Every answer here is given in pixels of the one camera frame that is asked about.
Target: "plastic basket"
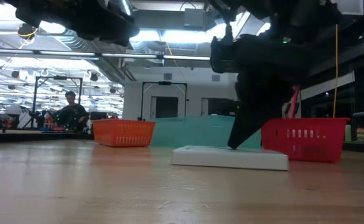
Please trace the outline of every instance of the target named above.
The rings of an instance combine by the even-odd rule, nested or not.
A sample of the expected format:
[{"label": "plastic basket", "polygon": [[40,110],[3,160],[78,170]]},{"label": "plastic basket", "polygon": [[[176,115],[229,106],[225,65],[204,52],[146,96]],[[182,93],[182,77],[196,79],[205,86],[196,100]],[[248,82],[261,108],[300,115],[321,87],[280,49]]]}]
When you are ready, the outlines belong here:
[{"label": "plastic basket", "polygon": [[103,119],[93,121],[95,142],[113,147],[147,147],[156,123]]},{"label": "plastic basket", "polygon": [[265,149],[288,155],[290,160],[340,160],[348,118],[272,119],[262,127]]}]

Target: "desk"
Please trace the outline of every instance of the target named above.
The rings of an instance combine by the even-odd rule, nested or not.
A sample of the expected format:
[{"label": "desk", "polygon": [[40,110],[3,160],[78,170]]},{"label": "desk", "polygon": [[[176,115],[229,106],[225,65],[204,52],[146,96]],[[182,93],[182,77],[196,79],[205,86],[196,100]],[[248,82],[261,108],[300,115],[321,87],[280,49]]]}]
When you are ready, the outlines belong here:
[{"label": "desk", "polygon": [[289,172],[170,165],[163,148],[0,144],[0,224],[364,223],[364,154]]}]

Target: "red basket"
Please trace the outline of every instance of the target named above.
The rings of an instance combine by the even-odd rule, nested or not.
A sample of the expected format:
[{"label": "red basket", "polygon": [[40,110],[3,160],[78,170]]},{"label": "red basket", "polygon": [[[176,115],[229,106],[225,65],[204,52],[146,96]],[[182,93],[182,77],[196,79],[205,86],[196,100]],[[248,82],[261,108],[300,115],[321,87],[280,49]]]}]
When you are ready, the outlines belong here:
[{"label": "red basket", "polygon": [[113,147],[147,147],[156,123],[102,119],[93,121],[95,142]]},{"label": "red basket", "polygon": [[262,127],[263,148],[288,155],[290,160],[340,160],[348,118],[272,119]]}]

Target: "wall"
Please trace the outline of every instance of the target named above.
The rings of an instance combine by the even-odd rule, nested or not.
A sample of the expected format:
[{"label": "wall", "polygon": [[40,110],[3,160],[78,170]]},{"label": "wall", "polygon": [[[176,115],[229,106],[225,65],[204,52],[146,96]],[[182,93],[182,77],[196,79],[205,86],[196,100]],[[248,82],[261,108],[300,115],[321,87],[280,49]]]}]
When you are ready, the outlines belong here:
[{"label": "wall", "polygon": [[[159,86],[158,84],[145,84],[143,118],[150,117],[151,98],[153,96],[173,96],[179,99],[179,116],[184,116],[184,86]],[[137,119],[141,113],[142,82],[130,82],[125,84],[123,119]],[[224,98],[237,100],[234,91],[234,81],[231,78],[227,84],[195,84],[187,87],[187,116],[200,116],[202,98]]]}]

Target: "ceiling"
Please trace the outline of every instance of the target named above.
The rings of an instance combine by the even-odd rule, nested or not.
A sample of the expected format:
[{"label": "ceiling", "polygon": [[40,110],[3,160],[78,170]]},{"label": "ceiling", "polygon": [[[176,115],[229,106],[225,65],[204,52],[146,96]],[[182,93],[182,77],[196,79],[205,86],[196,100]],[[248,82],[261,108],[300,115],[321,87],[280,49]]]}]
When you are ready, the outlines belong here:
[{"label": "ceiling", "polygon": [[[131,38],[127,48],[106,44],[99,41],[86,41],[76,36],[73,31],[66,30],[59,24],[43,22],[35,33],[35,38],[21,39],[17,29],[22,25],[10,5],[0,5],[0,49],[31,49],[78,52],[127,52],[135,54],[165,54],[187,56],[210,56],[210,41],[213,36],[221,38],[225,33],[225,24],[217,13],[211,9],[206,0],[190,2],[172,0],[105,0],[114,1],[120,8],[131,14],[141,28],[139,35]],[[261,21],[249,12],[240,9],[237,20],[233,22],[233,35],[256,34],[269,29],[270,25]],[[0,109],[16,102],[32,106],[31,93],[34,92],[36,76],[47,77],[60,75],[68,78],[82,78],[83,105],[92,110],[113,111],[121,114],[122,104],[111,106],[110,101],[123,100],[125,82],[161,81],[165,73],[172,74],[173,82],[199,82],[218,85],[235,74],[221,75],[220,82],[213,82],[214,73],[210,64],[194,60],[159,60],[159,59],[123,59],[123,58],[41,58],[31,55],[30,58],[0,57]],[[12,78],[13,71],[20,71],[20,78]],[[92,82],[90,74],[97,73],[98,81]],[[39,89],[39,100],[44,100],[38,108],[60,108],[65,104],[63,94],[67,90],[78,92],[75,83],[68,80],[47,80],[52,86],[62,89],[53,90],[50,85],[42,85]],[[110,93],[111,86],[117,92]]]}]

